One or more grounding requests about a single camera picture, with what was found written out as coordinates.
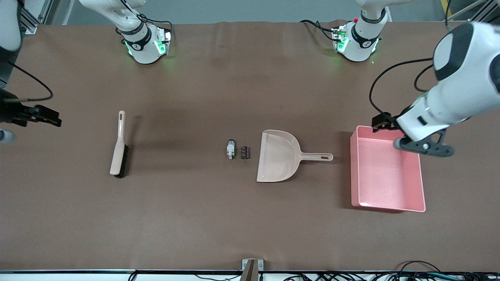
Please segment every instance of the dustpan handle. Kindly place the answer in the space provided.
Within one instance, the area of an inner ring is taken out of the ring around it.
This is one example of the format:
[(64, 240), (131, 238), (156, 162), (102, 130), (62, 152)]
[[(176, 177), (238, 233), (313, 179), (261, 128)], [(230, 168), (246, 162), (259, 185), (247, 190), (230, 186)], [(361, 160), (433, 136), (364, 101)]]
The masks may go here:
[(334, 159), (330, 153), (302, 153), (300, 157), (306, 161), (332, 161)]

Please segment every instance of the pink plastic container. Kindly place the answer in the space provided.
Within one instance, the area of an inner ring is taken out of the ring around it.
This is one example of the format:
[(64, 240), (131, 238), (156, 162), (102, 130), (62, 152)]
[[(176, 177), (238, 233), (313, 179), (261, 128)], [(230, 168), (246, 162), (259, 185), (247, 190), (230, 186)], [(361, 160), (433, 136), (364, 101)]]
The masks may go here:
[(373, 133), (358, 126), (350, 137), (351, 202), (354, 207), (425, 212), (418, 153), (394, 148), (399, 130)]

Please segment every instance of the brush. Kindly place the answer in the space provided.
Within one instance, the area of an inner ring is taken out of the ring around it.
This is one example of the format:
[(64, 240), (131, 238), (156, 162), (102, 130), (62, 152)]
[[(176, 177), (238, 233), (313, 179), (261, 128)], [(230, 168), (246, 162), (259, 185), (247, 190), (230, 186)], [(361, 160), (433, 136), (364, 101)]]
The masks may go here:
[(109, 170), (111, 175), (119, 179), (125, 177), (125, 166), (127, 165), (127, 154), (129, 153), (129, 147), (125, 145), (124, 130), (125, 111), (122, 110), (118, 113), (118, 139), (114, 146), (113, 161)]

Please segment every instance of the tabletop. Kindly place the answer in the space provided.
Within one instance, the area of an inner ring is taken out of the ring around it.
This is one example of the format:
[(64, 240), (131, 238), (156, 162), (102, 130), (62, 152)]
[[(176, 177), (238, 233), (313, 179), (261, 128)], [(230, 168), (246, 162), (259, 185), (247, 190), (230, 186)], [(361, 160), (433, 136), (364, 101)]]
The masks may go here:
[[(431, 57), (442, 22), (388, 23), (364, 62), (335, 54), (303, 23), (175, 26), (169, 55), (136, 63), (114, 26), (39, 26), (16, 63), (44, 81), (62, 127), (1, 124), (1, 269), (392, 270), (425, 260), (444, 271), (499, 271), (500, 112), (452, 126), (455, 155), (421, 157), (426, 212), (351, 206), (349, 138), (377, 112), (368, 91), (387, 67)], [(382, 77), (373, 98), (398, 113), (428, 62)], [(436, 84), (426, 72), (421, 88)], [(14, 71), (7, 90), (42, 97)], [(126, 112), (127, 176), (109, 175)], [(293, 134), (302, 163), (256, 182), (264, 130)], [(229, 139), (251, 159), (229, 160)]]

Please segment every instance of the white dustpan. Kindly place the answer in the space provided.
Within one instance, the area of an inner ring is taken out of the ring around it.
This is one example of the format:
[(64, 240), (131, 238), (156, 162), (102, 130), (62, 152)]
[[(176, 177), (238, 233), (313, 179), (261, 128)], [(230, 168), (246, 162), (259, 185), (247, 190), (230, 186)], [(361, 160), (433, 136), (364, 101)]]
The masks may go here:
[(302, 160), (332, 161), (330, 153), (303, 153), (299, 141), (281, 130), (262, 132), (257, 182), (273, 183), (290, 178)]

